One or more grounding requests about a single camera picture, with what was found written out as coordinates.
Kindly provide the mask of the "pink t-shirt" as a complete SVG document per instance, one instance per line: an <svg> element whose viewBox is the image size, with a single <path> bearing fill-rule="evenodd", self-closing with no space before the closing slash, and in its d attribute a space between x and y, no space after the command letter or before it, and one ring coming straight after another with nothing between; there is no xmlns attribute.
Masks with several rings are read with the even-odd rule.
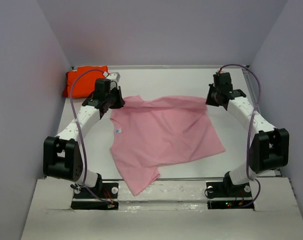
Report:
<svg viewBox="0 0 303 240"><path fill-rule="evenodd" d="M110 152L133 196L159 178L159 167L225 152L206 113L205 98L176 95L143 100L137 95L124 102L124 107L111 112Z"/></svg>

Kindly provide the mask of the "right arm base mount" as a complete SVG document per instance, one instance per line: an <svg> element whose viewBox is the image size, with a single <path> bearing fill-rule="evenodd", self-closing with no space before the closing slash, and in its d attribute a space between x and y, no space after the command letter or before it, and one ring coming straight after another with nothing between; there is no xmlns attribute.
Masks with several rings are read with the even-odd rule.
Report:
<svg viewBox="0 0 303 240"><path fill-rule="evenodd" d="M255 208L250 184L233 185L228 176L220 181L206 182L204 195L209 210Z"/></svg>

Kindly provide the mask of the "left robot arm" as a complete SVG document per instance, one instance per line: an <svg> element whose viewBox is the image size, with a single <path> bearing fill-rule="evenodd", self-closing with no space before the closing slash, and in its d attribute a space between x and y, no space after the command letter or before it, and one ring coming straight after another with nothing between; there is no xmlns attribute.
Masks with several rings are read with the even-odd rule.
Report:
<svg viewBox="0 0 303 240"><path fill-rule="evenodd" d="M102 193L103 183L102 176L88 168L84 138L108 110L125 105L119 79L118 73L96 79L94 90L80 109L72 109L74 119L64 130L56 136L48 136L43 143L43 174L83 186L92 198Z"/></svg>

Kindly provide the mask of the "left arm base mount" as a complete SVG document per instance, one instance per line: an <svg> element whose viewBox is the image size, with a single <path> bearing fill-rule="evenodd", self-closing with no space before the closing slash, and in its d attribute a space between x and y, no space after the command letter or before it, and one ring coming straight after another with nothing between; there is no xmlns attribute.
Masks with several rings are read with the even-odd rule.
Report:
<svg viewBox="0 0 303 240"><path fill-rule="evenodd" d="M73 210L99 210L111 211L119 209L119 182L105 181L101 177L97 179L94 187L84 187L79 184L71 184L73 196L71 208Z"/></svg>

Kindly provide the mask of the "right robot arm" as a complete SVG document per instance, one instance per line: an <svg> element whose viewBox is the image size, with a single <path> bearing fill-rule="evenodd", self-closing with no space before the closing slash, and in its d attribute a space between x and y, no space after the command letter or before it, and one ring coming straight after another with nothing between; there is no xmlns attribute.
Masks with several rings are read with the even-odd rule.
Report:
<svg viewBox="0 0 303 240"><path fill-rule="evenodd" d="M225 195L233 196L240 190L240 186L257 176L288 164L289 132L265 120L249 102L246 94L233 88L228 72L213 75L206 104L224 107L247 131L245 162L224 175L221 189Z"/></svg>

